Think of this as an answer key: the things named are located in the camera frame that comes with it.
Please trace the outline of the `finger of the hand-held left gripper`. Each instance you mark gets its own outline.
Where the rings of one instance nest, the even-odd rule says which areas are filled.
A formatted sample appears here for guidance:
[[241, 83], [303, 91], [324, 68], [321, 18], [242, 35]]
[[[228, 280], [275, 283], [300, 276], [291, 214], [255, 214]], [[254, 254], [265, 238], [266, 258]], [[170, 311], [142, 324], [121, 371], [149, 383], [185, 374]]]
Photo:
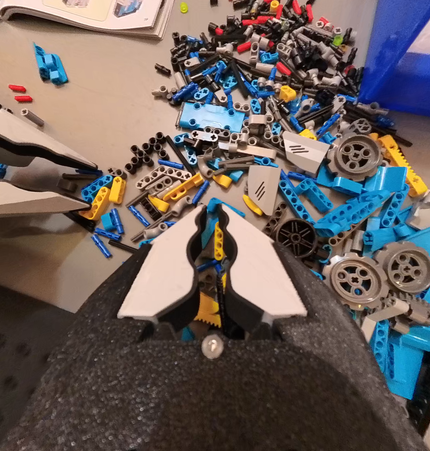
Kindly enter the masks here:
[[42, 158], [59, 166], [79, 170], [97, 170], [97, 164], [66, 145], [0, 109], [0, 163], [26, 167], [34, 158]]
[[0, 179], [0, 218], [87, 211], [91, 203], [52, 191], [21, 188]]

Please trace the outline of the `blue plastic bin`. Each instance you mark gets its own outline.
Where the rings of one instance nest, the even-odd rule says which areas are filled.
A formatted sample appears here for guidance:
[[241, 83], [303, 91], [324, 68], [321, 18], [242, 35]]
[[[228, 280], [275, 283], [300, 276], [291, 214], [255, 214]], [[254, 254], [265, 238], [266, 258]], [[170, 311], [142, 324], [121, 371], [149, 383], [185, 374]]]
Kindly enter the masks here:
[[378, 1], [360, 102], [430, 117], [430, 51], [409, 51], [429, 20], [430, 0]]

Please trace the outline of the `pile of toy building pieces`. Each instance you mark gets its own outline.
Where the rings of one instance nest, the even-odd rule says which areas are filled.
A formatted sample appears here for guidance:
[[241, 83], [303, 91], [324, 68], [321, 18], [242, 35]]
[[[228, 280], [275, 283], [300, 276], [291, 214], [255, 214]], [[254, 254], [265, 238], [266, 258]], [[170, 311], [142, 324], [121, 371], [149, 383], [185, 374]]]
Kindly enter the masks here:
[[[166, 86], [153, 95], [179, 106], [176, 127], [181, 134], [165, 136], [169, 161], [158, 160], [136, 182], [139, 195], [125, 204], [142, 223], [132, 238], [140, 249], [177, 223], [182, 211], [201, 203], [211, 183], [229, 189], [252, 165], [280, 169], [280, 182], [271, 216], [248, 196], [243, 201], [268, 222], [262, 233], [275, 243], [282, 222], [298, 218], [311, 223], [318, 246], [312, 256], [299, 258], [309, 269], [321, 269], [336, 255], [354, 252], [373, 259], [374, 252], [392, 242], [408, 241], [430, 256], [430, 190], [409, 196], [406, 168], [393, 166], [384, 157], [377, 139], [391, 135], [401, 150], [410, 143], [398, 137], [393, 121], [379, 104], [357, 101], [363, 68], [354, 59], [353, 30], [344, 35], [324, 18], [315, 23], [313, 1], [234, 1], [248, 6], [242, 19], [228, 16], [222, 27], [210, 23], [209, 41], [173, 33], [171, 63], [178, 89]], [[245, 113], [240, 132], [205, 127], [179, 127], [184, 103], [223, 106]], [[363, 182], [336, 177], [327, 158], [316, 175], [286, 159], [282, 133], [289, 131], [326, 144], [338, 144], [349, 134], [362, 134], [380, 146], [383, 162], [374, 176]], [[82, 189], [83, 200], [93, 202], [90, 213], [92, 239], [106, 258], [112, 256], [100, 239], [136, 251], [122, 242], [123, 225], [116, 208], [122, 204], [128, 172], [109, 168]], [[322, 272], [314, 272], [323, 282]], [[418, 294], [394, 291], [375, 308], [348, 311], [371, 327], [370, 346], [390, 391], [412, 403], [430, 397], [430, 286]]]

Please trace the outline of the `yellow holed beam piece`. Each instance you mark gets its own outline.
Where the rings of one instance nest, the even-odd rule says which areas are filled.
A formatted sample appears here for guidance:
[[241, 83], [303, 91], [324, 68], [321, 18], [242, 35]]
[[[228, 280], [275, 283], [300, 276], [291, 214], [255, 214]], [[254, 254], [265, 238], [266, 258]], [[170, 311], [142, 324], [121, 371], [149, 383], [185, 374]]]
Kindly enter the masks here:
[[217, 261], [222, 261], [224, 256], [223, 231], [219, 226], [219, 222], [216, 222], [214, 230], [214, 258]]

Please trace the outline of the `flat blue panel piece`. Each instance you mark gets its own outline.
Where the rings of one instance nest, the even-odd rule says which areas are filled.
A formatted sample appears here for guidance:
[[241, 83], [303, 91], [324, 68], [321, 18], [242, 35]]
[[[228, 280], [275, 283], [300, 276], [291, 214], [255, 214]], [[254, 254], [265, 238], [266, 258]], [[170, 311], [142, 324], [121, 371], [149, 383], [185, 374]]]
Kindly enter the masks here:
[[179, 127], [190, 130], [213, 127], [240, 132], [245, 113], [223, 106], [200, 103], [184, 103], [179, 119]]

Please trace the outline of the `black holed angle piece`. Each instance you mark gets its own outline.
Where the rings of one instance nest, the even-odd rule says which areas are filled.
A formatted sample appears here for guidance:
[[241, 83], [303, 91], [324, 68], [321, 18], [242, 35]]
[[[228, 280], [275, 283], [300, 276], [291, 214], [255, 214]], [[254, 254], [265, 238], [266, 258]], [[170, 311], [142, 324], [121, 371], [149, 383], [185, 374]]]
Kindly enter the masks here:
[[129, 174], [135, 175], [143, 166], [153, 167], [153, 154], [157, 156], [158, 160], [169, 161], [169, 155], [167, 150], [165, 150], [165, 144], [166, 138], [162, 132], [157, 132], [141, 145], [133, 144], [130, 147], [132, 157], [125, 165], [125, 170]]

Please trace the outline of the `grey striped panel piece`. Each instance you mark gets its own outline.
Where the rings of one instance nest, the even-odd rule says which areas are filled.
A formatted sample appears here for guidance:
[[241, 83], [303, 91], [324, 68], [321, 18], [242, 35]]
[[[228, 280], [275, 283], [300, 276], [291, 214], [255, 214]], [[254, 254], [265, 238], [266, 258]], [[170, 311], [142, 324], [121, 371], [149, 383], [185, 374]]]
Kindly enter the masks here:
[[258, 165], [249, 167], [248, 196], [267, 216], [271, 216], [274, 212], [279, 182], [279, 168]]
[[289, 131], [284, 131], [282, 138], [286, 159], [301, 170], [316, 175], [331, 145]]

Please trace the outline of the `open instruction booklet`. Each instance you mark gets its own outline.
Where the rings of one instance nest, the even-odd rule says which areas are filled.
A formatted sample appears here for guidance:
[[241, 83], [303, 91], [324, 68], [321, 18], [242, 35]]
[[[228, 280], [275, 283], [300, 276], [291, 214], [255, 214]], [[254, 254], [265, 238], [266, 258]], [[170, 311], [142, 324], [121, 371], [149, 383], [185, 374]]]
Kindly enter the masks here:
[[0, 0], [0, 19], [15, 14], [86, 30], [161, 40], [173, 0]]

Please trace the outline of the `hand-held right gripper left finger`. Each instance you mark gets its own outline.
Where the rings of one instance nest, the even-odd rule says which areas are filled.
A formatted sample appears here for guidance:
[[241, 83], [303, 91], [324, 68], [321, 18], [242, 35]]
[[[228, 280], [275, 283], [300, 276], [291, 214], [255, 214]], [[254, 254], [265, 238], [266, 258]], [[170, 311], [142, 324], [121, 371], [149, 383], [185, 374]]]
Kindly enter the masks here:
[[198, 205], [151, 244], [140, 248], [139, 272], [117, 318], [169, 323], [175, 331], [194, 320], [200, 305], [195, 260], [202, 251], [206, 220], [207, 207]]

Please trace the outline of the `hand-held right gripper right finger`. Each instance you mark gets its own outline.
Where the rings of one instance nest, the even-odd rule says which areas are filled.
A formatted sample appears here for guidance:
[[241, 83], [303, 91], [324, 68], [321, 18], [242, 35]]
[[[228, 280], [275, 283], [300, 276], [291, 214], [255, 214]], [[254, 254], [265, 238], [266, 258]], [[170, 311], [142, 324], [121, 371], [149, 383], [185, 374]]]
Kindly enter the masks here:
[[225, 205], [219, 205], [219, 226], [229, 261], [225, 307], [246, 332], [275, 320], [306, 317], [285, 252], [260, 230]]

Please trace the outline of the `small blue brick assembly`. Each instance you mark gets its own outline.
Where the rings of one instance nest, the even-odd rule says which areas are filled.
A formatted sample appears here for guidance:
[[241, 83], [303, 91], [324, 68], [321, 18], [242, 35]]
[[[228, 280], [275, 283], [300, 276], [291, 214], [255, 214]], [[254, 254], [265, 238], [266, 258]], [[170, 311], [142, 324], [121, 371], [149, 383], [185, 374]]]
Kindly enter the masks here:
[[68, 76], [57, 54], [46, 53], [44, 49], [33, 43], [38, 71], [43, 81], [50, 81], [55, 86], [66, 84]]

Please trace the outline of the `yellow toothed rack piece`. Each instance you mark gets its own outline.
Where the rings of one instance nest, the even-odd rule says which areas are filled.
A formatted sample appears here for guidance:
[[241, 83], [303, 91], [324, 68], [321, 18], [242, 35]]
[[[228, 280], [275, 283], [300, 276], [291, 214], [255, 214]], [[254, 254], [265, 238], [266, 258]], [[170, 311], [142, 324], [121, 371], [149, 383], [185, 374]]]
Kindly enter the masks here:
[[388, 134], [378, 138], [377, 141], [384, 149], [384, 157], [388, 159], [393, 166], [406, 168], [406, 184], [409, 186], [409, 196], [415, 198], [426, 193], [428, 187], [422, 178], [418, 176], [409, 165], [409, 162], [404, 157], [394, 138]]

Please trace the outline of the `grey axle pin piece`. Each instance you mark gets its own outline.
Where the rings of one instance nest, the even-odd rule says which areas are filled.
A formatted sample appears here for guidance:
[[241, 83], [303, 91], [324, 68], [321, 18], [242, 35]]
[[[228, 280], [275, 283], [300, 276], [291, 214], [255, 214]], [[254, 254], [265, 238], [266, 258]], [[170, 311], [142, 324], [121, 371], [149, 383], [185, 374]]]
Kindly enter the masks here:
[[43, 128], [45, 125], [45, 122], [43, 119], [41, 119], [39, 116], [37, 116], [35, 113], [32, 112], [32, 110], [29, 110], [27, 108], [23, 108], [20, 111], [21, 116], [26, 118], [28, 121], [31, 121], [34, 123], [37, 127]]

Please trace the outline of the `black perforated panel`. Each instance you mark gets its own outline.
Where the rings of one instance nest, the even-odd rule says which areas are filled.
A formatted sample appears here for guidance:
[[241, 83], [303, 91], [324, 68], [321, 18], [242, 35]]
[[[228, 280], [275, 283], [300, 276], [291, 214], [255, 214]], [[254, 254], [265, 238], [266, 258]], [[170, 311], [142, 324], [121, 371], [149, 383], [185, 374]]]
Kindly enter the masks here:
[[23, 416], [76, 313], [0, 285], [0, 444]]

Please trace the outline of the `grey toy wheel hub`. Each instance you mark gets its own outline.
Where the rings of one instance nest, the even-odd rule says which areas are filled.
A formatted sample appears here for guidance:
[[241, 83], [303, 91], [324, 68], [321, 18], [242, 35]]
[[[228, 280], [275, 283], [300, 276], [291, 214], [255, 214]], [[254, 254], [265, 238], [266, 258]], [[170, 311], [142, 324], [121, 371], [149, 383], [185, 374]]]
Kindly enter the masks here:
[[390, 290], [378, 263], [354, 252], [332, 257], [322, 274], [340, 301], [356, 311], [377, 307]]
[[408, 241], [386, 244], [373, 259], [387, 275], [391, 290], [418, 294], [430, 286], [430, 256]]
[[328, 151], [327, 167], [336, 177], [363, 182], [376, 174], [383, 162], [380, 146], [369, 136], [349, 134]]

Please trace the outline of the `black spoked toy wheel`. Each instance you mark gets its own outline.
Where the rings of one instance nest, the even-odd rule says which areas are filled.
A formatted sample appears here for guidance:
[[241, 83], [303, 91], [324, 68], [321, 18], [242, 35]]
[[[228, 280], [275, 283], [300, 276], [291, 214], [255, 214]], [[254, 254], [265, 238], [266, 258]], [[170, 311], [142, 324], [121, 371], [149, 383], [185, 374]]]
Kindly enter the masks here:
[[288, 219], [278, 225], [275, 241], [286, 247], [297, 258], [312, 256], [318, 246], [313, 225], [298, 218]]

